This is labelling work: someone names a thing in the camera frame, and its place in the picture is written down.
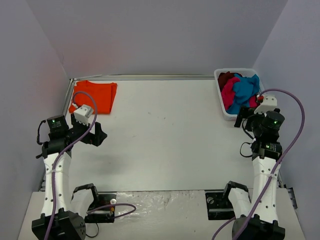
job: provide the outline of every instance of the white wall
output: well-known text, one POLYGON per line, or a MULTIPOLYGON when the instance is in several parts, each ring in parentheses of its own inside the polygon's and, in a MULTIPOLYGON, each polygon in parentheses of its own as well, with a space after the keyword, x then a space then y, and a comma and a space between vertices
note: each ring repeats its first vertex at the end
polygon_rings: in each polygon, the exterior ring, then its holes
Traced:
POLYGON ((25 0, 0 1, 0 30, 0 238, 13 240, 44 172, 38 125, 62 112, 68 79, 25 0))
POLYGON ((287 0, 27 0, 71 77, 252 67, 287 0))
MULTIPOLYGON (((294 93, 305 108, 303 133, 285 158, 281 171, 285 183, 295 191, 307 240, 319 239, 320 225, 319 13, 319 0, 289 0, 254 64, 266 87, 294 93)), ((300 110, 289 97, 277 96, 286 117, 281 141, 288 146, 298 131, 300 110)))

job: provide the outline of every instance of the purple cable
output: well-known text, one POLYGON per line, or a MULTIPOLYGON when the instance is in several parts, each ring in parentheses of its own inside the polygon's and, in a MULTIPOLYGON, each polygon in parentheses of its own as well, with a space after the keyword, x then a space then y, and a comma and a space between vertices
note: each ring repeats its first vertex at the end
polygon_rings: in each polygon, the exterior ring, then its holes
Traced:
POLYGON ((51 230, 51 227, 52 227, 52 224, 54 222, 54 218, 55 218, 55 214, 56 214, 56 207, 57 207, 57 196, 56 196, 56 173, 54 172, 54 170, 56 169, 56 166, 58 164, 58 161, 59 161, 59 158, 69 149, 71 148, 73 145, 75 145, 77 142, 81 141, 81 139, 83 139, 90 131, 91 129, 93 128, 95 122, 96 122, 96 119, 97 119, 97 115, 98 115, 98 108, 97 108, 97 104, 95 102, 95 100, 93 99, 92 96, 90 96, 88 93, 86 93, 85 91, 78 91, 76 92, 73 97, 72 97, 72 101, 75 102, 75 97, 76 95, 78 94, 84 94, 84 95, 87 95, 92 103, 93 103, 93 106, 94 106, 94 118, 93 118, 93 121, 91 123, 91 125, 89 126, 89 128, 84 132, 84 134, 82 134, 77 140, 75 140, 73 143, 71 143, 69 146, 67 146, 65 149, 63 149, 59 154, 58 156, 56 157, 56 159, 54 160, 53 162, 53 165, 52 165, 52 175, 51 175, 51 184, 52 184, 52 198, 53 198, 53 207, 52 207, 52 213, 51 213, 51 217, 50 217, 50 220, 49 220, 49 224, 48 224, 48 227, 46 229, 46 232, 45 232, 45 236, 44 236, 44 240, 48 240, 49 238, 49 234, 50 234, 50 230, 51 230))
MULTIPOLYGON (((302 105, 301 101, 295 96, 293 95, 291 92, 288 92, 286 90, 282 90, 282 89, 278 89, 278 88, 270 88, 270 89, 267 89, 267 90, 264 90, 260 93, 260 95, 266 93, 266 92, 271 92, 271 91, 276 91, 276 92, 281 92, 281 93, 284 93, 284 94, 287 94, 289 95, 290 97, 292 97, 299 105, 300 107, 300 110, 301 110, 301 125, 300 125, 300 128, 296 134, 296 136, 294 137, 294 139, 292 140, 292 142, 290 143, 290 145, 286 148, 286 150, 284 150, 283 154, 281 155, 281 157, 279 158, 279 160, 276 162, 276 164, 274 165, 274 167, 272 168, 272 171, 270 174, 274 174, 278 165, 282 162, 282 160, 284 159, 284 157, 286 156, 286 154, 289 152, 289 150, 292 148, 292 146, 296 143, 296 141, 298 140, 303 128, 304 128, 304 125, 305 125, 305 118, 306 118, 306 115, 305 115, 305 109, 304 109, 304 106, 302 105)), ((250 213, 248 214, 248 216, 246 217, 243 225, 241 226, 241 228, 239 229, 239 231, 234 235, 234 237, 232 238, 232 240, 237 240, 238 237, 243 233, 243 231, 245 230, 245 228, 247 227, 252 215, 254 214, 256 208, 258 207, 259 205, 259 202, 260 200, 262 199, 262 197, 264 196, 265 192, 267 191, 270 183, 271 183, 271 180, 272 180, 272 176, 270 176, 264 186, 264 188, 262 189, 260 195, 258 196, 257 200, 255 201, 250 213)), ((223 227, 225 227, 227 224, 224 224, 222 225, 218 231, 220 231, 223 227)))
POLYGON ((116 206, 129 206, 129 207, 132 207, 133 210, 131 211, 128 211, 128 212, 125 212, 121 215, 118 215, 118 216, 114 216, 113 219, 117 219, 117 218, 120 218, 120 217, 123 217, 123 216, 126 216, 126 215, 129 215, 129 214, 132 214, 135 210, 137 210, 136 206, 135 205, 132 205, 130 203, 116 203, 116 204, 109 204, 109 205, 105 205, 105 206, 99 206, 95 209, 92 209, 90 211, 87 211, 87 214, 91 214, 95 211, 98 211, 100 209, 109 209, 109 208, 112 208, 112 207, 116 207, 116 206))
POLYGON ((231 218, 230 220, 226 221, 224 224, 222 224, 218 230, 213 234, 212 240, 215 240, 216 236, 218 235, 218 233, 220 233, 220 231, 227 226, 229 223, 231 223, 233 220, 235 220, 236 217, 234 216, 233 218, 231 218))

